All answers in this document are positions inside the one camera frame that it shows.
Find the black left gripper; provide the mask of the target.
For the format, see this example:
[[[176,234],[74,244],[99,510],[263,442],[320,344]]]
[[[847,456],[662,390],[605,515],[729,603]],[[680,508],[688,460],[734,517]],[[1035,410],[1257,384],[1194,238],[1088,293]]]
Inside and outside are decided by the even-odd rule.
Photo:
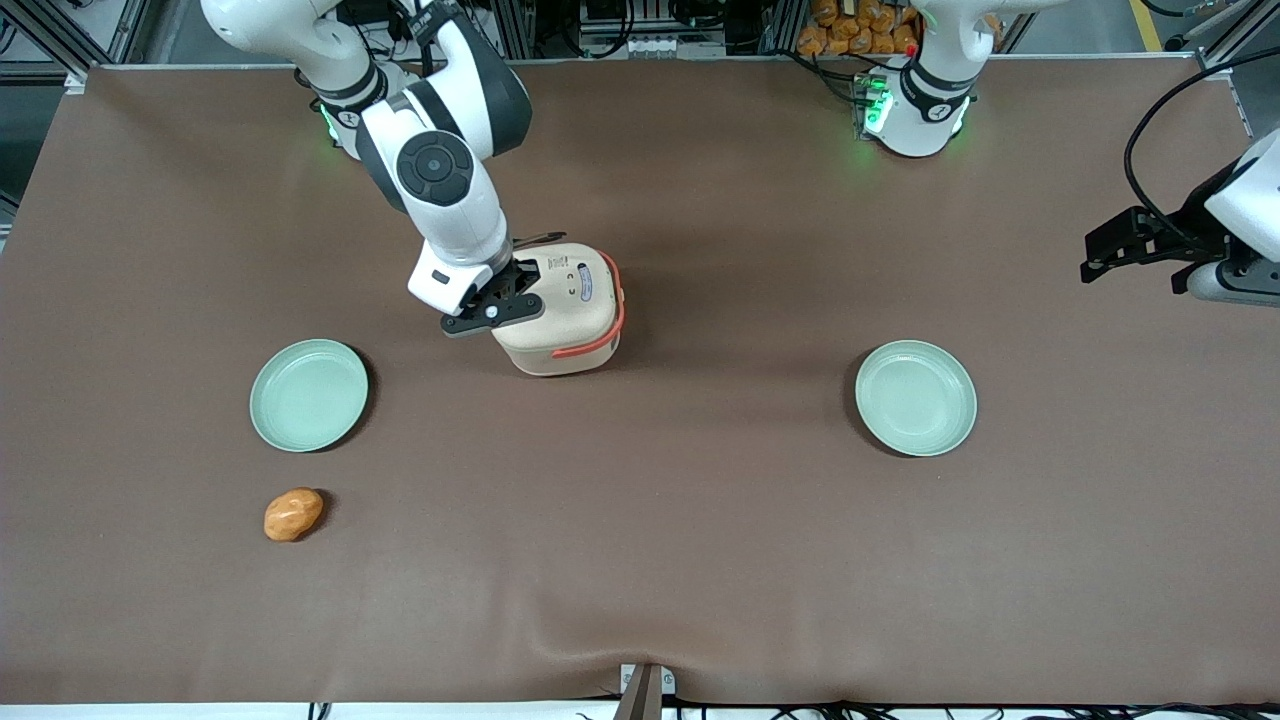
[[[1085,236],[1085,260],[1079,265],[1082,283],[1089,284],[1108,270],[1161,261],[1210,263],[1219,260],[1219,246],[1198,243],[1170,229],[1143,208],[1120,211]],[[1171,277],[1174,295],[1207,296],[1207,265],[1187,266]]]

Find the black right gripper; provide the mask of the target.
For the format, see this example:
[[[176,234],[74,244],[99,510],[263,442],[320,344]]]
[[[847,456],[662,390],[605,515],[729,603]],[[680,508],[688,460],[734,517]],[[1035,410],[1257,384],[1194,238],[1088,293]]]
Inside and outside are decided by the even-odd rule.
[[[506,304],[527,292],[540,281],[536,261],[509,260],[483,288],[484,304]]]

